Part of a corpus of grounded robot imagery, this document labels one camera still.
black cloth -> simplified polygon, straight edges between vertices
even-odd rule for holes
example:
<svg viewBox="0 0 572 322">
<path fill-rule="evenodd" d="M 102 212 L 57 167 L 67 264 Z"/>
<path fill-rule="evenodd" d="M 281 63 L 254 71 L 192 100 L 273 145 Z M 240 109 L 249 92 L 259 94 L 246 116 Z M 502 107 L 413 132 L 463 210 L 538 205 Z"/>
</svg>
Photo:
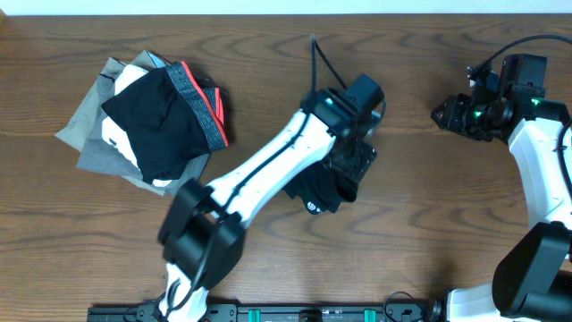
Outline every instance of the black cloth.
<svg viewBox="0 0 572 322">
<path fill-rule="evenodd" d="M 102 108 L 127 132 L 143 182 L 179 179 L 189 160 L 210 153 L 197 117 L 165 68 L 135 80 Z"/>
<path fill-rule="evenodd" d="M 326 169 L 322 162 L 304 169 L 282 189 L 292 199 L 299 196 L 312 215 L 326 210 L 334 213 L 342 201 L 354 202 L 358 195 L 356 183 L 335 170 Z"/>
</svg>

wooden table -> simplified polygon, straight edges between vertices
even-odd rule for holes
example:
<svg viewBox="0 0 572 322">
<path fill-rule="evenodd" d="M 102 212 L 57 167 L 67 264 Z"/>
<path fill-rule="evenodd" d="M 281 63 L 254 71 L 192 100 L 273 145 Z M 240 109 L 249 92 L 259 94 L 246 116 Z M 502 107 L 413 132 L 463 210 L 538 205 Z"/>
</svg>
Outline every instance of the wooden table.
<svg viewBox="0 0 572 322">
<path fill-rule="evenodd" d="M 469 91 L 466 69 L 506 43 L 572 35 L 563 15 L 9 17 L 0 31 L 0 320 L 81 321 L 93 303 L 164 292 L 156 233 L 171 198 L 75 168 L 54 137 L 107 57 L 143 49 L 199 65 L 231 92 L 236 141 L 206 183 L 270 140 L 309 89 L 309 35 L 345 80 L 383 85 L 379 156 L 357 201 L 311 216 L 279 193 L 249 230 L 242 260 L 213 289 L 246 303 L 380 302 L 485 283 L 527 231 L 516 163 L 499 141 L 437 129 L 430 110 Z M 570 48 L 547 55 L 551 99 L 572 101 Z M 321 86 L 335 79 L 321 65 Z"/>
</svg>

white backdrop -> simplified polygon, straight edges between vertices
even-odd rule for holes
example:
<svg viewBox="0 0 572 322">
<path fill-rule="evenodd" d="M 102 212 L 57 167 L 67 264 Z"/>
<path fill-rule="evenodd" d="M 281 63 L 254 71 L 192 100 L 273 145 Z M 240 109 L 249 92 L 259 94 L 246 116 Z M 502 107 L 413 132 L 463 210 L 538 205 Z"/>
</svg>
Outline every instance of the white backdrop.
<svg viewBox="0 0 572 322">
<path fill-rule="evenodd" d="M 572 0 L 0 0 L 8 15 L 572 13 Z"/>
</svg>

white cloth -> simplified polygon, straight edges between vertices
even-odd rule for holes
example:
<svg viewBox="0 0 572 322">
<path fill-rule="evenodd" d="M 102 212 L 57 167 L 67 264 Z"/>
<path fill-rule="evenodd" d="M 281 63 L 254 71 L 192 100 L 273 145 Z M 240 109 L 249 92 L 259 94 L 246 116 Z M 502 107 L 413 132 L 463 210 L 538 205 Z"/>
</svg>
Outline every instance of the white cloth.
<svg viewBox="0 0 572 322">
<path fill-rule="evenodd" d="M 132 64 L 125 66 L 121 75 L 119 75 L 117 80 L 115 80 L 115 95 L 121 93 L 125 88 L 131 85 L 133 81 L 138 80 L 146 74 L 147 71 L 138 66 Z M 139 168 L 137 166 L 137 158 L 135 158 L 135 153 L 133 153 L 127 133 L 109 116 L 107 116 L 101 124 L 101 137 L 107 144 L 117 148 L 117 150 L 123 154 L 126 159 L 130 160 L 133 165 Z M 165 187 L 171 183 L 171 181 L 172 180 L 154 179 L 153 185 L 156 187 Z"/>
</svg>

pile of clothes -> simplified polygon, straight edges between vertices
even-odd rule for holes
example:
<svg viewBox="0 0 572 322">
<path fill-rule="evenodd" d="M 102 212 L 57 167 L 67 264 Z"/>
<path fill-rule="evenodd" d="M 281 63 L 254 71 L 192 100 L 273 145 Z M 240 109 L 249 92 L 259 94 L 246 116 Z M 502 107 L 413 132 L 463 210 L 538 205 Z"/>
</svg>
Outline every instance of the pile of clothes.
<svg viewBox="0 0 572 322">
<path fill-rule="evenodd" d="M 79 169 L 120 175 L 159 195 L 176 194 L 228 146 L 221 90 L 184 62 L 148 51 L 130 64 L 109 58 L 55 136 L 80 151 Z"/>
</svg>

